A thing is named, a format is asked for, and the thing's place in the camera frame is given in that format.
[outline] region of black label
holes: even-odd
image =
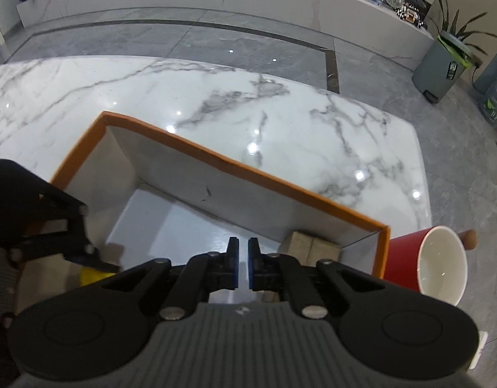
[[[456,72],[457,72],[457,63],[455,61],[452,61],[449,63],[446,79],[453,80],[455,78]]]

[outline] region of yellow object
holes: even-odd
[[[80,286],[91,285],[112,276],[115,276],[115,273],[104,273],[93,268],[83,267],[80,271]]]

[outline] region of red cup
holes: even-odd
[[[466,289],[468,263],[459,236],[434,226],[394,238],[384,279],[457,305]]]

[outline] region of open box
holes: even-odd
[[[238,237],[239,288],[212,294],[216,302],[257,299],[248,288],[251,237],[271,253],[301,231],[340,245],[340,262],[384,275],[388,226],[128,116],[103,112],[52,183],[88,205],[87,236],[104,261],[124,269],[153,258],[185,264],[196,254],[226,251],[229,237]],[[79,267],[62,262],[28,263],[20,284],[28,300],[19,310],[71,288],[66,280],[74,280]],[[48,294],[41,293],[47,281],[38,283],[42,273],[49,275]]]

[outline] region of trash can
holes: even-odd
[[[415,87],[430,103],[439,100],[471,66],[471,50],[453,35],[441,31],[412,75]]]

